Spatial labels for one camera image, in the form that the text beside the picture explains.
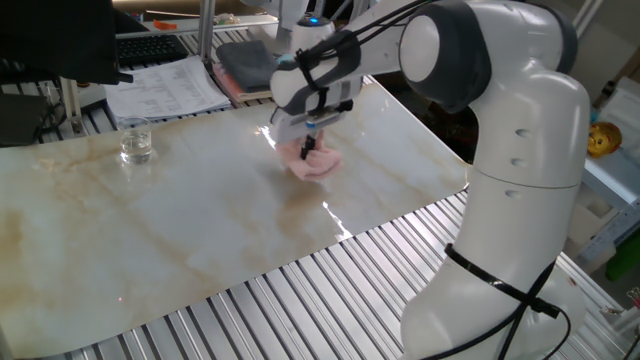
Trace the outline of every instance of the computer monitor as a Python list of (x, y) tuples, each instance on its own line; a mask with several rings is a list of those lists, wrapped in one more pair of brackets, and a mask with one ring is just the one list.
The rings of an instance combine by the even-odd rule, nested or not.
[(118, 71), (110, 0), (2, 0), (0, 59), (78, 82), (132, 82)]

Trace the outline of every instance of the paper document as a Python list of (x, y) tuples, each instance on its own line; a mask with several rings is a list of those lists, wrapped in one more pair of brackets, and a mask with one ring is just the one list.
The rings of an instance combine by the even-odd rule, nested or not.
[(118, 117), (158, 119), (229, 105), (197, 56), (127, 73), (132, 84), (105, 85), (107, 103)]

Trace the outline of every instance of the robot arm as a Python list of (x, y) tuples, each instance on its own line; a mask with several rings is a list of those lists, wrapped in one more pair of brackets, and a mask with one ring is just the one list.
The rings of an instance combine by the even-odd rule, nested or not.
[[(469, 106), (478, 119), (464, 220), (450, 256), (404, 310), (403, 359), (537, 359), (577, 329), (582, 294), (553, 268), (588, 139), (588, 95), (563, 74), (577, 52), (570, 23), (519, 2), (386, 0), (307, 46), (271, 80), (278, 143), (339, 121), (362, 75), (396, 70), (445, 110)], [(508, 292), (542, 298), (567, 322)]]
[[(281, 64), (271, 79), (281, 109), (272, 119), (278, 124), (276, 141), (304, 135), (305, 122), (318, 130), (340, 120), (335, 108), (359, 94), (361, 77), (367, 74), (402, 69), (414, 90), (456, 112), (482, 94), (496, 64), (524, 66), (536, 58), (562, 71), (573, 63), (575, 44), (566, 41), (567, 24), (559, 23), (554, 13), (515, 3), (484, 11), (462, 1), (430, 3), (382, 1), (335, 33), (333, 24), (322, 19), (298, 22), (291, 47), (297, 61)], [(503, 34), (487, 39), (479, 17)], [(522, 32), (523, 26), (528, 35), (515, 48), (506, 48), (504, 34), (513, 27)], [(492, 54), (488, 41), (498, 43)], [(321, 116), (308, 116), (314, 112)]]

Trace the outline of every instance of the clear glass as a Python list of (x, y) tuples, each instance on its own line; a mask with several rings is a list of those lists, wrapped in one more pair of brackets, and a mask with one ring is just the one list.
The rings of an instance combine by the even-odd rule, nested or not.
[(151, 159), (151, 122), (143, 117), (118, 121), (120, 157), (127, 164), (144, 164)]

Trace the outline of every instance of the pink cloth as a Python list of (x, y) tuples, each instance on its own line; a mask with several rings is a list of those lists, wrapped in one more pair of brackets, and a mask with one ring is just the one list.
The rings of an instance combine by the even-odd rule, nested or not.
[(342, 154), (324, 146), (324, 131), (316, 138), (316, 147), (309, 151), (307, 159), (300, 158), (304, 138), (298, 138), (283, 145), (276, 145), (276, 151), (285, 165), (301, 180), (322, 180), (344, 166)]

